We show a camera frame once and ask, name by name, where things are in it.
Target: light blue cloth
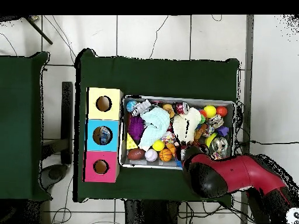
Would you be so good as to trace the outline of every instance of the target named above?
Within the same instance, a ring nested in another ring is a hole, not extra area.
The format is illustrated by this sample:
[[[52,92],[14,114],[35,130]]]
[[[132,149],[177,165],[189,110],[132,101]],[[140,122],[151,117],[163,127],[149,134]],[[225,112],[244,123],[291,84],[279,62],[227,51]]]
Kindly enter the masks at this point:
[[[152,146],[155,141],[162,138],[170,124],[169,113],[160,107],[140,115],[148,127],[144,130],[139,147]]]

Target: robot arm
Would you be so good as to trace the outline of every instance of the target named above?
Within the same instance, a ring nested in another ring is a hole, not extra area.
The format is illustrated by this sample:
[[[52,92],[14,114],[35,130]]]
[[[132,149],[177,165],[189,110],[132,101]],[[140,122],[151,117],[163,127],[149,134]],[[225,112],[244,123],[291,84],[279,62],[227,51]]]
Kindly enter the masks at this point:
[[[287,224],[287,212],[296,207],[281,177],[254,155],[212,160],[206,154],[194,154],[183,162],[183,171],[194,193],[206,198],[255,188],[271,224]]]

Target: blue ball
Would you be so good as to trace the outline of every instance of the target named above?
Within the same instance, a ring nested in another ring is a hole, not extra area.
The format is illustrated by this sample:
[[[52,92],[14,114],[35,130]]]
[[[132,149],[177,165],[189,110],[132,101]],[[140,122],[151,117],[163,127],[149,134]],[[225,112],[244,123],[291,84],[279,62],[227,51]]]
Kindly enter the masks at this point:
[[[132,112],[133,109],[134,109],[134,106],[137,104],[137,101],[135,100],[130,100],[128,103],[127,103],[127,110],[128,112]]]

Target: green table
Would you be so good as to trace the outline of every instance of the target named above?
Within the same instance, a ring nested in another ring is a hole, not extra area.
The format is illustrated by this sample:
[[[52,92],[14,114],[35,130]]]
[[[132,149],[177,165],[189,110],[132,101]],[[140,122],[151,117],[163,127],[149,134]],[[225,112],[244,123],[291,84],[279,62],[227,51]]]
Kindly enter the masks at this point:
[[[121,167],[116,183],[82,181],[86,88],[116,88],[125,95],[237,100],[239,61],[169,61],[96,57],[83,49],[76,58],[74,199],[128,198],[175,201],[220,201],[193,195],[178,170]]]
[[[41,69],[47,52],[0,56],[0,198],[49,200],[39,185]]]

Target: pink box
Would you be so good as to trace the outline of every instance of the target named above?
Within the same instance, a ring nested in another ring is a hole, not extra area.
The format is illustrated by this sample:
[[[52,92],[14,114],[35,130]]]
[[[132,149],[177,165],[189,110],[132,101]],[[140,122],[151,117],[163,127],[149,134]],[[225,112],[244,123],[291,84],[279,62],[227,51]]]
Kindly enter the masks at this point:
[[[97,160],[104,160],[108,164],[108,170],[104,174],[95,172],[93,165]],[[84,182],[115,183],[119,173],[117,152],[111,151],[86,151]]]

